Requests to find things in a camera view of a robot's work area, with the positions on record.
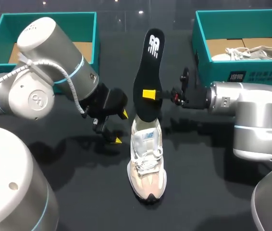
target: black insole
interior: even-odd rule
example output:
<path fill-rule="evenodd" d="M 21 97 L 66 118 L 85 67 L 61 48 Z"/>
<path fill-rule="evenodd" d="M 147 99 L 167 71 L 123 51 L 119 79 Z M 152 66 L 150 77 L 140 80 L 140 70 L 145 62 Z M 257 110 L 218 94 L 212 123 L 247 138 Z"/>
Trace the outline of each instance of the black insole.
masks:
<path fill-rule="evenodd" d="M 133 100 L 136 113 L 145 122 L 154 121 L 160 114 L 162 100 L 142 98 L 143 90 L 162 91 L 160 64 L 164 51 L 165 36 L 159 29 L 150 29 L 145 37 L 140 67 L 134 80 Z"/>

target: shoelace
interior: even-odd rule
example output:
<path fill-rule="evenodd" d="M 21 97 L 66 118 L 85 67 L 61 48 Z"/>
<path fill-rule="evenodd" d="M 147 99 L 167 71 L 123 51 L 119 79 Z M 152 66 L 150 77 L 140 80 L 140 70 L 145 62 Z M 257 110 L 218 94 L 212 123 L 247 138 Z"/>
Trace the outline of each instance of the shoelace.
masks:
<path fill-rule="evenodd" d="M 140 175 L 145 175 L 149 173 L 158 172 L 159 169 L 155 169 L 156 165 L 159 163 L 163 155 L 163 148 L 158 147 L 157 151 L 149 151 L 145 152 L 142 157 L 140 157 L 137 151 L 134 148 L 135 155 L 137 156 L 137 160 L 135 163 L 137 164 L 136 168 Z M 153 154 L 154 159 L 148 159 L 148 154 Z"/>
<path fill-rule="evenodd" d="M 227 54 L 231 55 L 231 60 L 240 60 L 243 57 L 250 57 L 249 49 L 246 47 L 238 47 L 238 48 L 226 48 Z"/>

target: sneaker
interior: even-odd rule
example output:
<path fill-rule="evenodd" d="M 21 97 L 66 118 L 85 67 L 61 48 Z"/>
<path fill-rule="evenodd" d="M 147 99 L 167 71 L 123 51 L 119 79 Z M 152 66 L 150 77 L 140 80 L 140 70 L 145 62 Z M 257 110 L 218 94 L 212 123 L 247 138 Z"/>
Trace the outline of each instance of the sneaker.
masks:
<path fill-rule="evenodd" d="M 238 61 L 272 59 L 272 47 L 259 46 L 253 49 L 246 47 L 226 48 L 225 54 L 212 57 L 213 61 Z"/>
<path fill-rule="evenodd" d="M 139 198 L 151 203 L 163 195 L 167 176 L 158 119 L 147 123 L 136 115 L 132 125 L 131 161 L 127 165 L 127 175 Z"/>

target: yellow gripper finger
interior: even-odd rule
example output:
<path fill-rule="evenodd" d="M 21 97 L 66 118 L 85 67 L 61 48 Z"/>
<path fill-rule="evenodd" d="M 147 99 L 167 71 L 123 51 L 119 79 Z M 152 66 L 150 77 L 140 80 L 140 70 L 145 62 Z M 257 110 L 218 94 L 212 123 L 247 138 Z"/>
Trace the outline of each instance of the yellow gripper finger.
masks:
<path fill-rule="evenodd" d="M 142 98 L 155 100 L 156 90 L 142 90 Z"/>
<path fill-rule="evenodd" d="M 126 110 L 123 111 L 123 115 L 128 119 L 128 116 L 127 116 L 127 113 L 126 113 Z"/>
<path fill-rule="evenodd" d="M 122 143 L 122 141 L 117 137 L 115 143 Z"/>

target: cable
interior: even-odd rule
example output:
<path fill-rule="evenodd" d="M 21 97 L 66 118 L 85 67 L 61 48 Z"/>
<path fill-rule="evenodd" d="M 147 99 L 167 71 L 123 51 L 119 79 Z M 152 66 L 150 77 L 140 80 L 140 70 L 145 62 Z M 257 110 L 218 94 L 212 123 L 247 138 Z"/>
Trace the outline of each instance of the cable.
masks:
<path fill-rule="evenodd" d="M 77 97 L 77 93 L 76 93 L 76 90 L 75 90 L 75 87 L 74 87 L 74 84 L 73 82 L 71 81 L 68 73 L 61 67 L 59 66 L 58 64 L 56 63 L 53 63 L 49 60 L 39 60 L 39 61 L 31 61 L 30 59 L 27 59 L 24 55 L 21 54 L 20 56 L 20 60 L 22 60 L 22 62 L 26 63 L 26 65 L 24 66 L 21 66 L 13 71 L 11 71 L 10 73 L 4 75 L 3 77 L 0 78 L 0 83 L 11 78 L 12 76 L 15 76 L 17 74 L 19 74 L 20 72 L 22 71 L 25 71 L 27 69 L 30 68 L 30 66 L 32 65 L 46 65 L 46 66 L 52 66 L 54 68 L 56 68 L 57 70 L 59 70 L 62 75 L 64 76 L 64 78 L 67 80 L 67 83 L 69 84 L 69 87 L 71 89 L 71 92 L 72 92 L 72 95 L 73 95 L 73 99 L 74 99 L 74 103 L 76 105 L 76 108 L 77 110 L 79 111 L 80 114 L 84 114 L 84 110 L 82 109 L 82 107 L 80 106 L 79 102 L 78 102 L 78 97 Z"/>

